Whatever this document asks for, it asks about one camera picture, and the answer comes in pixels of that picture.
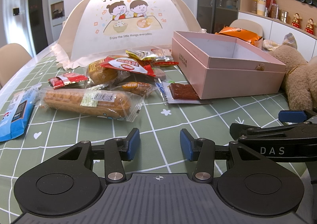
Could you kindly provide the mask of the long bread stick package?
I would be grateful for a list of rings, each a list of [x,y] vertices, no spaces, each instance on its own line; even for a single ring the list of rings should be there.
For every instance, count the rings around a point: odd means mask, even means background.
[[[124,91],[56,89],[45,87],[38,93],[41,105],[52,109],[133,122],[143,97]]]

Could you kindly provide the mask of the dark jerky clear packet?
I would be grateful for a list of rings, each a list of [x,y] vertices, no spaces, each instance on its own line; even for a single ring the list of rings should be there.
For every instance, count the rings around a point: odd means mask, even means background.
[[[190,84],[165,82],[163,88],[169,104],[212,104],[211,100],[201,100]]]

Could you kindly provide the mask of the orange sausage snack packet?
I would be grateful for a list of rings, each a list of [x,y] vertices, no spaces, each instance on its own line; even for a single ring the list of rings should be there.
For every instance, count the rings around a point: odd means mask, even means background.
[[[145,82],[126,82],[112,87],[111,90],[130,92],[141,97],[148,97],[157,87]]]

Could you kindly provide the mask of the round bread package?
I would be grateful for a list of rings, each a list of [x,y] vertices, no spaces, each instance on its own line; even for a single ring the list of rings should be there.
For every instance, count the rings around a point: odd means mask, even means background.
[[[88,77],[88,80],[85,81],[86,88],[93,87],[95,85],[115,84],[130,77],[129,72],[102,67],[102,63],[104,61],[105,59],[100,59],[87,66],[85,73]]]

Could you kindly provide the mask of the blue clear wrapper snack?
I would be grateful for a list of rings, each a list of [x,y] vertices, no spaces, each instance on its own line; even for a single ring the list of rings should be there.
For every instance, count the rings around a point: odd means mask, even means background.
[[[174,81],[171,79],[167,79],[166,81],[162,81],[160,78],[155,78],[154,82],[155,82],[155,86],[158,89],[158,91],[157,91],[158,95],[160,95],[160,97],[162,98],[163,101],[167,101],[165,90],[164,90],[164,84],[171,84],[171,83],[174,83]]]

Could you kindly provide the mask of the red white snack bag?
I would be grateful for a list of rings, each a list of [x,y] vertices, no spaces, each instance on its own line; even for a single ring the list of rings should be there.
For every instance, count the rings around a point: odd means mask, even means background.
[[[148,61],[141,61],[127,56],[107,56],[100,65],[104,68],[145,74],[151,77],[156,76]]]

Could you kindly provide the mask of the small red snack packet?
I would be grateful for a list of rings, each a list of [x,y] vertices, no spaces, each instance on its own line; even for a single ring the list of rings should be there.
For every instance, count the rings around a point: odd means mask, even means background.
[[[87,79],[87,76],[78,73],[64,73],[62,75],[50,78],[48,81],[53,89],[59,89],[71,84],[86,81]]]

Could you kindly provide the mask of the yellow snack packet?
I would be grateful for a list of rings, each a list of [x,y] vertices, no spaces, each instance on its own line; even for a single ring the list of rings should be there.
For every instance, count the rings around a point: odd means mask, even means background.
[[[126,54],[134,59],[141,61],[153,61],[158,55],[150,52],[150,51],[141,51],[141,50],[126,50]]]

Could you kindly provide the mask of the blue snack bag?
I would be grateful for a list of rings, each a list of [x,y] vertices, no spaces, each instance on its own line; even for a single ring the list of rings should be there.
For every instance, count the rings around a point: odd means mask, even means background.
[[[1,142],[25,133],[40,88],[41,83],[14,94],[1,120]]]

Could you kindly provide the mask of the brown plush teddy bear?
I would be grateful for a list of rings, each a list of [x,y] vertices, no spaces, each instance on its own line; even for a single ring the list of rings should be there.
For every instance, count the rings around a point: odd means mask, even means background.
[[[290,110],[312,110],[316,106],[316,57],[306,61],[288,45],[268,54],[286,65],[283,85]]]

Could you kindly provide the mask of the green grid tablecloth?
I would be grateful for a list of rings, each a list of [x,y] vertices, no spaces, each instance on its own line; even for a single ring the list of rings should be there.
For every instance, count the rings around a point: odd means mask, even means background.
[[[218,145],[232,139],[229,127],[241,123],[259,127],[279,125],[278,113],[288,109],[284,94],[213,100],[208,105],[168,104],[153,92],[145,99],[134,122],[81,116],[36,106],[24,136],[1,143],[1,223],[11,223],[21,213],[13,194],[17,178],[73,144],[90,140],[103,144],[124,137],[134,127],[140,130],[141,146],[127,172],[191,172],[184,159],[180,130]]]

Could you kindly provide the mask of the pink gift box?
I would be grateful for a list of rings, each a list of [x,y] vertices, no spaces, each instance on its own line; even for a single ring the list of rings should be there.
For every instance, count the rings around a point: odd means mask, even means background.
[[[174,32],[171,53],[200,99],[276,94],[286,65],[234,37]]]

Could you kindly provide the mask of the red gold figurine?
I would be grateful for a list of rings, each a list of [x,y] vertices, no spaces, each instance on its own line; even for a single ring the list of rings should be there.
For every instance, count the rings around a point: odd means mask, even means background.
[[[295,13],[293,15],[293,19],[292,19],[291,25],[296,27],[296,28],[301,29],[301,21],[302,21],[302,18],[300,17],[300,15],[298,13]]]
[[[305,27],[305,32],[314,35],[314,28],[316,27],[316,23],[312,18],[309,18]]]

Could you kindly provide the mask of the beige chair behind box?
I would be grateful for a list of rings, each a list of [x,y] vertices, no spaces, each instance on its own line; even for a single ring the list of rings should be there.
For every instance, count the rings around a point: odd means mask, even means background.
[[[241,28],[256,33],[258,36],[263,36],[262,26],[256,22],[247,19],[236,19],[230,24],[230,27]]]

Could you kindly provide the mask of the white food cover tent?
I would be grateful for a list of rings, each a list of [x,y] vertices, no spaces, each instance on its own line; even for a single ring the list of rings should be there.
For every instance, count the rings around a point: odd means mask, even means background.
[[[82,0],[51,51],[58,67],[86,67],[127,49],[170,48],[176,31],[203,32],[182,0]]]

